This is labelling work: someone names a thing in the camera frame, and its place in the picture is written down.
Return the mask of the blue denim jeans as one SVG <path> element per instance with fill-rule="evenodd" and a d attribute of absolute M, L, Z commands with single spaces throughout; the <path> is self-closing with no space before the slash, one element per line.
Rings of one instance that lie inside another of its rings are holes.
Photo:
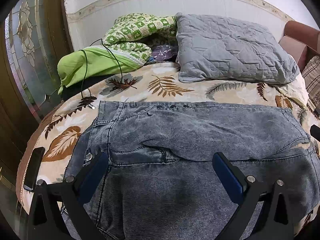
<path fill-rule="evenodd" d="M 294 223 L 319 203 L 316 144 L 290 109 L 263 105 L 102 101 L 65 174 L 108 157 L 84 205 L 106 239 L 214 239 L 236 210 L 216 152 L 258 181 L 282 180 Z"/>

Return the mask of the black smartphone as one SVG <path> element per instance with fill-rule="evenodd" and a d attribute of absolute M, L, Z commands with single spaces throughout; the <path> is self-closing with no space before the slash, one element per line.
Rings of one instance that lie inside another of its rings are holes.
<path fill-rule="evenodd" d="M 40 169 L 42 158 L 46 149 L 44 147 L 35 148 L 29 159 L 26 169 L 23 188 L 26 191 L 34 192 L 36 186 L 37 175 Z"/>

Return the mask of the leaf-patterned beige blanket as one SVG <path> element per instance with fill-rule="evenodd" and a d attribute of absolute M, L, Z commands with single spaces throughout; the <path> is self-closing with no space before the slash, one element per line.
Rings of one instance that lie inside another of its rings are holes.
<path fill-rule="evenodd" d="M 28 141 L 17 172 L 16 192 L 25 211 L 33 194 L 24 188 L 31 169 L 33 151 L 44 148 L 37 178 L 60 183 L 80 136 L 97 116 L 101 101 L 120 102 L 219 102 L 289 108 L 305 130 L 319 124 L 302 74 L 287 85 L 235 80 L 182 83 L 175 63 L 144 66 L 123 76 L 102 77 L 99 82 L 50 112 Z"/>

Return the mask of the green patterned quilt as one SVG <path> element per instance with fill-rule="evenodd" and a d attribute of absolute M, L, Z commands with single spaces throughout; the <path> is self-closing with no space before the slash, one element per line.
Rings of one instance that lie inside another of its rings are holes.
<path fill-rule="evenodd" d="M 128 73 L 139 69 L 151 57 L 152 49 L 142 39 L 159 35 L 164 43 L 176 42 L 177 23 L 173 16 L 132 13 L 120 16 L 103 38 L 60 59 L 58 94 L 94 76 Z"/>

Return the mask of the wooden glass-panel door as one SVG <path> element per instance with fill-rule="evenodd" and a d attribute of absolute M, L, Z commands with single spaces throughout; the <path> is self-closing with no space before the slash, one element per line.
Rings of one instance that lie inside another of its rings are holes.
<path fill-rule="evenodd" d="M 27 142 L 61 102 L 57 64 L 73 51 L 65 0 L 18 0 L 1 20 L 1 182 L 14 188 Z"/>

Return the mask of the purple plastic bag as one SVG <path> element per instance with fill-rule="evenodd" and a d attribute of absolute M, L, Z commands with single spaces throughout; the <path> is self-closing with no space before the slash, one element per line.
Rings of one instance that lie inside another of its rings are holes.
<path fill-rule="evenodd" d="M 151 57 L 155 61 L 172 61 L 176 60 L 178 54 L 178 46 L 159 45 L 152 48 Z"/>

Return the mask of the brown headboard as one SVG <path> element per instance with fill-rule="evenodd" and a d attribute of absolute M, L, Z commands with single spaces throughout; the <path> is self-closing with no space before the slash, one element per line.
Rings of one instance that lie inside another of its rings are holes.
<path fill-rule="evenodd" d="M 288 21 L 279 44 L 294 58 L 302 72 L 314 56 L 319 56 L 319 30 L 297 21 Z"/>

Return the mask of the grey quilted pillow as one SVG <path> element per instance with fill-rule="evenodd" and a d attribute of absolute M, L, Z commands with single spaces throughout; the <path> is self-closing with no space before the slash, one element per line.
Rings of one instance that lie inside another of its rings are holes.
<path fill-rule="evenodd" d="M 300 73 L 294 58 L 263 25 L 181 12 L 175 20 L 181 82 L 233 79 L 285 85 Z"/>

